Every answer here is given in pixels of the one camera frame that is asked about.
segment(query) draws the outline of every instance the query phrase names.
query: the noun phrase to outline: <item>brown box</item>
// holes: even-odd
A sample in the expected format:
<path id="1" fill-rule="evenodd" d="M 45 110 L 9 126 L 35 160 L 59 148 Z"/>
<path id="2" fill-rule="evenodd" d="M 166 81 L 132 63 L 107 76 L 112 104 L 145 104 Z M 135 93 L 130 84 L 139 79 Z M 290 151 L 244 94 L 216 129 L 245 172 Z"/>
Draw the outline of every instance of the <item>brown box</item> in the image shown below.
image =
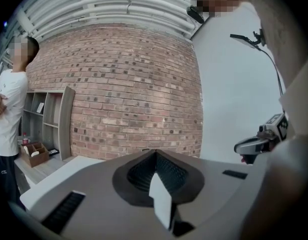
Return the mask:
<path id="1" fill-rule="evenodd" d="M 32 154 L 33 152 L 38 151 L 39 154 L 35 155 L 34 157 L 30 157 L 25 149 L 24 146 L 26 146 L 28 148 L 29 154 Z M 49 152 L 48 150 L 45 148 L 45 146 L 40 143 L 40 142 L 35 142 L 35 143 L 29 143 L 26 145 L 21 145 L 20 146 L 21 149 L 21 154 L 22 154 L 22 159 L 32 168 L 35 167 L 37 165 L 40 165 L 46 161 L 49 160 Z"/>

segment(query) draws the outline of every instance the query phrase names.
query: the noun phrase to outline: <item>man in white t-shirt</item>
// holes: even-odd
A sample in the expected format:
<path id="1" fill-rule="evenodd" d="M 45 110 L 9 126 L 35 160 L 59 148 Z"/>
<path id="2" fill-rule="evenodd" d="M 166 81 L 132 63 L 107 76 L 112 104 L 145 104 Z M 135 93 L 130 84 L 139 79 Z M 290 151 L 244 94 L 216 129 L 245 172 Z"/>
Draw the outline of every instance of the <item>man in white t-shirt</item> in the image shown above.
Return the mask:
<path id="1" fill-rule="evenodd" d="M 19 200 L 14 160 L 19 152 L 18 126 L 28 88 L 26 67 L 36 57 L 39 44 L 28 37 L 15 41 L 14 45 L 14 67 L 0 75 L 0 184 L 8 200 L 23 207 Z"/>

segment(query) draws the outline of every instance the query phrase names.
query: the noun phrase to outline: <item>black cable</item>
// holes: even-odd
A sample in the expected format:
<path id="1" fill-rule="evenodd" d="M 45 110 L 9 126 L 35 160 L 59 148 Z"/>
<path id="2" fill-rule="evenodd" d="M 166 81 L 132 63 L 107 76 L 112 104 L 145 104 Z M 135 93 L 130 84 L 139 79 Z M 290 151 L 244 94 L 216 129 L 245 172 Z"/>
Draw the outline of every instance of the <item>black cable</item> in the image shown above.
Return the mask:
<path id="1" fill-rule="evenodd" d="M 269 56 L 269 54 L 267 52 L 265 52 L 264 50 L 258 48 L 259 51 L 265 53 L 269 58 L 270 60 L 272 61 L 274 67 L 275 67 L 275 70 L 276 70 L 276 75 L 277 75 L 277 81 L 278 81 L 278 87 L 279 87 L 279 94 L 282 96 L 283 95 L 283 90 L 282 90 L 282 85 L 281 85 L 281 82 L 280 82 L 280 77 L 279 77 L 279 74 L 278 74 L 278 70 L 277 70 L 277 67 L 275 65 L 275 62 L 273 61 L 273 59 Z"/>

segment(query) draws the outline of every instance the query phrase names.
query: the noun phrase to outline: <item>bottle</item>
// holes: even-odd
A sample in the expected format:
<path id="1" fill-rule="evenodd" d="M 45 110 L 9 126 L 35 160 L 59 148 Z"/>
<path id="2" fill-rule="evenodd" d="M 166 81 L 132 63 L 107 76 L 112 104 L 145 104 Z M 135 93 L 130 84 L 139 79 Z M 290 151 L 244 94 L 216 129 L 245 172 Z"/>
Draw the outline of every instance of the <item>bottle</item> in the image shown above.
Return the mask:
<path id="1" fill-rule="evenodd" d="M 27 133 L 23 133 L 23 145 L 27 145 L 28 143 L 29 143 L 29 140 L 28 140 L 28 138 L 26 138 L 26 135 L 27 135 Z"/>

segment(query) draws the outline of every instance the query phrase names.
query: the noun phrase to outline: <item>table surface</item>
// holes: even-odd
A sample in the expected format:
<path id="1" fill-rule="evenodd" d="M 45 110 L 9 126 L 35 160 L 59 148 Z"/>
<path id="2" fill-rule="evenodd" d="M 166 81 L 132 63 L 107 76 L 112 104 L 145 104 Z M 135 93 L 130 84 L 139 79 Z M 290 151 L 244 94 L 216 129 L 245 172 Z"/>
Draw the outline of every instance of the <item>table surface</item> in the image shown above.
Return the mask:
<path id="1" fill-rule="evenodd" d="M 68 159 L 60 161 L 57 157 L 53 157 L 48 162 L 34 168 L 30 168 L 22 159 L 15 160 L 19 169 L 30 180 L 37 182 L 33 181 L 36 185 L 20 196 L 20 200 L 29 211 L 44 194 L 79 170 L 103 162 L 103 160 L 84 156 L 70 157 Z"/>

